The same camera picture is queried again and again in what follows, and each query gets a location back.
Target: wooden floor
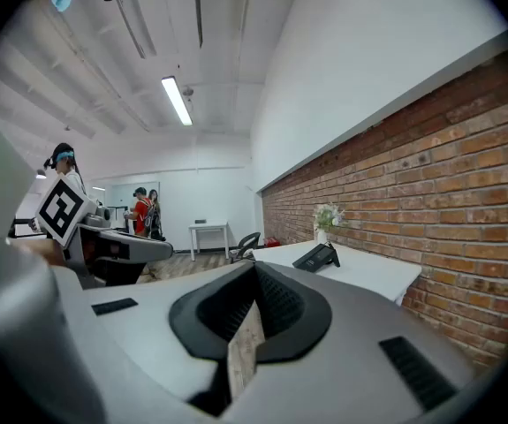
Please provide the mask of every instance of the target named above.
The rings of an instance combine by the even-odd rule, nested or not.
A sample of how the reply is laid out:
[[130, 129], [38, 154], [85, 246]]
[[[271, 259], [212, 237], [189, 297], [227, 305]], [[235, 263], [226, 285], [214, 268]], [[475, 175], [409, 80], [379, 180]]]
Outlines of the wooden floor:
[[230, 264], [224, 251], [196, 254], [195, 259], [191, 261], [190, 254], [173, 254], [168, 260], [150, 262], [138, 279], [138, 284], [192, 275]]

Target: white counter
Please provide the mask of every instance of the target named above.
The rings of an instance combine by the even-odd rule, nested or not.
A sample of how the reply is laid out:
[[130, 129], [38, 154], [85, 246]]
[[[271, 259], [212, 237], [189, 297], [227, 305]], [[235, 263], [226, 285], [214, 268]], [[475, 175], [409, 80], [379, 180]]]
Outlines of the white counter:
[[[316, 246], [314, 241], [254, 250], [257, 261], [292, 267], [301, 256]], [[330, 264], [322, 267], [316, 275], [353, 284], [377, 292], [398, 305], [403, 301], [406, 289], [421, 273], [421, 266], [410, 262], [386, 258], [379, 254], [354, 250], [333, 244], [340, 267]]]

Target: black rubber cover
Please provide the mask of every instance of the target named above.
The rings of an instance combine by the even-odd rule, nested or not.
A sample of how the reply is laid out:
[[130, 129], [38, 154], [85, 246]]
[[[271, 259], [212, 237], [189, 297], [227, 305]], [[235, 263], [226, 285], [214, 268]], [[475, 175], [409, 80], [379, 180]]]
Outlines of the black rubber cover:
[[108, 313], [116, 313], [122, 311], [128, 307], [135, 307], [138, 302], [134, 299], [120, 299], [114, 301], [107, 301], [106, 303], [98, 303], [97, 305], [91, 305], [96, 315], [103, 315]]
[[385, 339], [379, 345], [425, 411], [456, 394], [450, 382], [405, 337]]
[[256, 262], [178, 299], [171, 306], [170, 326], [192, 356], [225, 360], [254, 300], [266, 338], [257, 347], [257, 363], [301, 358], [332, 322], [330, 305], [319, 292]]

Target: white desk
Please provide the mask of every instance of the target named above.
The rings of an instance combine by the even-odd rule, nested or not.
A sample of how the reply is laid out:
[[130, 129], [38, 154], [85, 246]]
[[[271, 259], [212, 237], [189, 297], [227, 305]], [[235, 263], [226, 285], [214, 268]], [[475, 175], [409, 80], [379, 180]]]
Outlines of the white desk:
[[206, 223], [195, 223], [189, 226], [189, 235], [191, 236], [191, 261], [194, 261], [194, 240], [197, 241], [197, 253], [201, 252], [201, 247], [199, 246], [199, 235], [198, 231], [213, 231], [213, 230], [222, 230], [224, 233], [224, 248], [226, 249], [226, 259], [230, 259], [228, 252], [230, 248], [228, 247], [228, 222], [223, 221], [207, 221]]
[[[340, 267], [330, 264], [316, 272], [317, 275], [363, 287], [396, 302], [403, 301], [406, 289], [421, 273], [421, 266], [378, 254], [365, 253], [347, 246], [332, 244], [336, 248]], [[276, 246], [254, 250], [257, 261], [292, 267], [302, 255], [315, 247], [315, 242]]]

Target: white flowers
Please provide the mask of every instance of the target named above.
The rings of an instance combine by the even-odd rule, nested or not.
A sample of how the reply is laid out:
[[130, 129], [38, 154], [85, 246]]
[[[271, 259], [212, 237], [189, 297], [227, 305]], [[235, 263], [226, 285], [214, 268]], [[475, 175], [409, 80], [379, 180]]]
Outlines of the white flowers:
[[342, 222], [342, 214], [335, 204], [319, 204], [316, 206], [315, 228], [328, 230], [330, 226], [339, 226]]

